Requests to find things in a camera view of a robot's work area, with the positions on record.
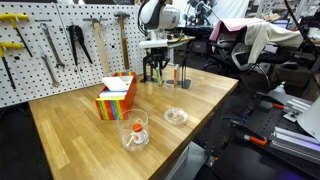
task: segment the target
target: clear glass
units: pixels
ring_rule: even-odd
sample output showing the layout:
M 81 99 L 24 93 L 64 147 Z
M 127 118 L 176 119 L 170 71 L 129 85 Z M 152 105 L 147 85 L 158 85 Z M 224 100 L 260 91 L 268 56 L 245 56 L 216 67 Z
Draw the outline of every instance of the clear glass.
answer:
M 164 119 L 172 125 L 182 126 L 188 121 L 188 114 L 182 108 L 171 108 L 164 113 Z
M 149 142 L 148 114 L 140 109 L 131 109 L 123 112 L 116 120 L 120 132 L 122 146 L 128 151 L 142 149 Z M 135 140 L 133 127 L 140 124 L 142 130 L 139 132 L 140 142 Z

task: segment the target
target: colorful box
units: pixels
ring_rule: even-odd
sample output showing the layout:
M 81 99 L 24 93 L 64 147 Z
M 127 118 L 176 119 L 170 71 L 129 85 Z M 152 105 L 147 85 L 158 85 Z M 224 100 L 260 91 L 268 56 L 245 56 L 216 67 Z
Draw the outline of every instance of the colorful box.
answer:
M 96 106 L 101 120 L 116 120 L 122 112 L 132 108 L 134 96 L 137 92 L 137 79 L 135 72 L 117 72 L 113 76 L 133 76 L 132 82 L 124 99 L 105 100 L 103 98 L 96 98 Z

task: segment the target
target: hammer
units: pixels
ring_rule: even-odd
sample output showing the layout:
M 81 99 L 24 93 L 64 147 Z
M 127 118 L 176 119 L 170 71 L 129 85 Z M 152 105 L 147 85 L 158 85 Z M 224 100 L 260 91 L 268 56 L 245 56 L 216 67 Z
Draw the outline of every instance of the hammer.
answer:
M 126 40 L 125 33 L 124 33 L 124 19 L 127 17 L 130 17 L 130 15 L 125 12 L 119 11 L 119 12 L 115 13 L 114 16 L 118 19 L 119 24 L 120 24 L 124 69 L 129 69 L 127 40 Z
M 106 21 L 106 20 L 107 19 L 103 19 L 102 17 L 100 17 L 99 19 L 92 18 L 92 17 L 83 19 L 83 21 L 92 22 L 92 26 L 94 29 L 94 36 L 95 36 L 97 47 L 98 47 L 102 69 L 103 69 L 103 72 L 109 73 L 110 72 L 109 61 L 107 58 L 107 53 L 104 46 L 104 40 L 103 40 L 103 35 L 102 35 L 101 25 L 100 25 L 101 21 Z

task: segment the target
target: wooden tabletop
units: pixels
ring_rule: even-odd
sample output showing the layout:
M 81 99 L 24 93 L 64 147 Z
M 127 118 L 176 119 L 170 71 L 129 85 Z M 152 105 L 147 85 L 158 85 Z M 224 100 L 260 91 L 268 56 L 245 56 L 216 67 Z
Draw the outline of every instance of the wooden tabletop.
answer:
M 164 78 L 172 76 L 173 68 L 167 67 Z M 122 147 L 115 121 L 99 119 L 95 98 L 102 84 L 30 101 L 54 179 L 159 177 L 237 84 L 237 80 L 190 68 L 187 79 L 191 79 L 190 89 L 138 82 L 133 108 L 148 113 L 150 141 L 137 152 Z M 165 122 L 163 114 L 171 107 L 189 114 L 186 125 Z

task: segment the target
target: office chair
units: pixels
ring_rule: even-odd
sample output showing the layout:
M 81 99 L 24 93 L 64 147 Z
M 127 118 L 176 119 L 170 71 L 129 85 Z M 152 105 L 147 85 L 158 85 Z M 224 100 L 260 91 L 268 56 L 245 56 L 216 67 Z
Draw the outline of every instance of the office chair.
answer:
M 206 64 L 204 69 L 211 65 L 218 65 L 221 66 L 221 74 L 228 75 L 230 72 L 250 73 L 257 67 L 264 75 L 268 89 L 271 89 L 269 77 L 259 64 L 270 63 L 280 80 L 279 72 L 277 71 L 275 64 L 283 64 L 289 61 L 293 56 L 293 53 L 291 50 L 279 46 L 277 53 L 263 50 L 255 63 L 248 63 L 252 46 L 244 43 L 246 32 L 246 26 L 236 32 L 222 32 L 218 36 L 216 42 L 210 43 L 218 53 L 210 56 L 214 61 Z
M 204 70 L 206 70 L 208 66 L 215 65 L 219 66 L 221 69 L 219 74 L 228 75 L 230 71 L 236 71 L 234 64 L 229 58 L 237 34 L 238 32 L 221 33 L 216 42 L 209 43 L 212 52 L 214 53 L 213 55 L 210 55 L 210 58 L 213 60 L 204 65 Z

